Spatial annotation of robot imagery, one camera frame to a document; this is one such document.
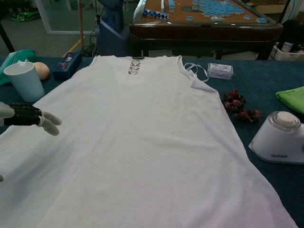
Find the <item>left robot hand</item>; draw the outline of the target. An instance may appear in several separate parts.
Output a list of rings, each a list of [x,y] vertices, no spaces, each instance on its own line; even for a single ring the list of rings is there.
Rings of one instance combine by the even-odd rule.
[[[32,126],[42,127],[52,136],[59,135],[57,126],[62,121],[49,112],[42,111],[33,105],[24,103],[0,103],[0,126]]]

